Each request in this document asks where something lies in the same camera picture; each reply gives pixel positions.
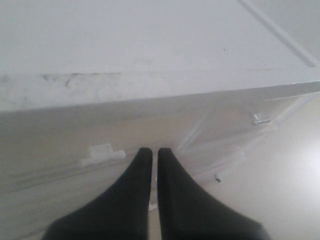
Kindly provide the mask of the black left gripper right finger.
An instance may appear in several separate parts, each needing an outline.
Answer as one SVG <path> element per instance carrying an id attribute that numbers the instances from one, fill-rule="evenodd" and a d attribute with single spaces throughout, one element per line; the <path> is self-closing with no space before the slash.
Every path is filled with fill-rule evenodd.
<path id="1" fill-rule="evenodd" d="M 269 240 L 262 224 L 212 197 L 170 148 L 158 151 L 157 197 L 164 240 Z"/>

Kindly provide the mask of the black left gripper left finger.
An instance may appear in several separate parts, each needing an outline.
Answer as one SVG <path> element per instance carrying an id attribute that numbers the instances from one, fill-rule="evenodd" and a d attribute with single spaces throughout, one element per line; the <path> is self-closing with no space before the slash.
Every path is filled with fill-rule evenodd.
<path id="1" fill-rule="evenodd" d="M 153 153 L 140 148 L 106 191 L 54 221 L 44 240 L 146 240 Z"/>

